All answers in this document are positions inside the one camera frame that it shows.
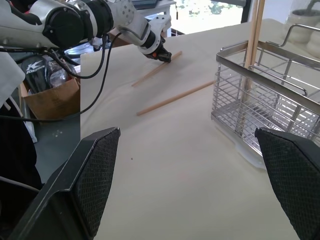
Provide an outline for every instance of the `white cup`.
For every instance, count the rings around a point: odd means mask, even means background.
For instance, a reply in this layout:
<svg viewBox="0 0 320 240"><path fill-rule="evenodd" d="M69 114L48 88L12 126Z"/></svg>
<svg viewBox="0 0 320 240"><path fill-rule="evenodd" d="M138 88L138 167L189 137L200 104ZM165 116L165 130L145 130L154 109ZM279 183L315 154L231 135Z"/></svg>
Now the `white cup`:
<svg viewBox="0 0 320 240"><path fill-rule="evenodd" d="M320 23L315 25L316 28L320 29ZM310 41L306 45L306 50L312 56L320 58L320 32L313 31L310 37Z"/></svg>
<svg viewBox="0 0 320 240"><path fill-rule="evenodd" d="M312 10L310 15L306 15L306 9L294 10L288 16L286 23L282 29L282 36L285 38L289 28L293 24L303 24L310 27L314 27L320 22L320 11ZM289 41L292 43L304 44L310 40L312 30L308 30L302 27L294 27L289 36Z"/></svg>

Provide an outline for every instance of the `window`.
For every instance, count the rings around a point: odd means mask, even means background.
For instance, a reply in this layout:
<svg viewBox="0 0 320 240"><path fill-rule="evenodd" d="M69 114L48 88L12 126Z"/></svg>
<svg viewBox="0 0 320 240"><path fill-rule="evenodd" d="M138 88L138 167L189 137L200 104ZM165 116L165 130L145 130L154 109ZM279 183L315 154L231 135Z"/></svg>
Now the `window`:
<svg viewBox="0 0 320 240"><path fill-rule="evenodd" d="M248 17L243 16L246 12L244 6L251 3L248 0L224 0L224 2L211 0L175 1L179 18L176 20L176 15L174 14L176 12L175 6L171 6L172 28L184 34L223 28L246 22Z"/></svg>

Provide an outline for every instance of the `desk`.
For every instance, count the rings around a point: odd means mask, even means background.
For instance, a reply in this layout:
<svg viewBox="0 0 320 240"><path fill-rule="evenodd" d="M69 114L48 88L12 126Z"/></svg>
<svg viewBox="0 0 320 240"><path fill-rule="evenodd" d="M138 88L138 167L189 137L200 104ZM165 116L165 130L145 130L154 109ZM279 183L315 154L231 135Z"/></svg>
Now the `desk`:
<svg viewBox="0 0 320 240"><path fill-rule="evenodd" d="M280 43L282 24L266 19L260 39ZM177 37L183 54L137 88L131 84L160 62L133 45L117 47L103 93L81 116L81 136L120 127L112 187L95 240L297 240L265 171L241 158L211 121L207 87L143 116L136 112L215 77L221 47L247 40L250 24ZM101 53L81 56L81 74ZM103 73L81 81L81 109L95 98Z"/></svg>

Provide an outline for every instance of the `black bag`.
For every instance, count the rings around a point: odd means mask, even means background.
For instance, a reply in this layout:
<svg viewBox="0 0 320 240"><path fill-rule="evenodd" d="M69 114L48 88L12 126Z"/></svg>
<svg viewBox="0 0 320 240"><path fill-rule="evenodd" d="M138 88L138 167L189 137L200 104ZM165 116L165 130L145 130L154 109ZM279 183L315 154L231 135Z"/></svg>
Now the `black bag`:
<svg viewBox="0 0 320 240"><path fill-rule="evenodd" d="M32 94L50 89L49 65L45 58L40 55L31 56L22 62L21 69Z"/></svg>

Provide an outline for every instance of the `stainless steel basket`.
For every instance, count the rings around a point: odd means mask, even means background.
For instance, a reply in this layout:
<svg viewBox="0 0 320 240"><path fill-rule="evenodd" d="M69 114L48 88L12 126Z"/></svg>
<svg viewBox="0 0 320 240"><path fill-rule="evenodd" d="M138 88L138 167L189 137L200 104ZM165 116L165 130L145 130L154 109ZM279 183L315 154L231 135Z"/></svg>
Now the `stainless steel basket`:
<svg viewBox="0 0 320 240"><path fill-rule="evenodd" d="M306 26L293 25L281 45L259 41L249 69L244 67L248 41L224 47L216 56L211 119L259 156L258 127L293 133L320 146L320 61L282 48L293 27Z"/></svg>

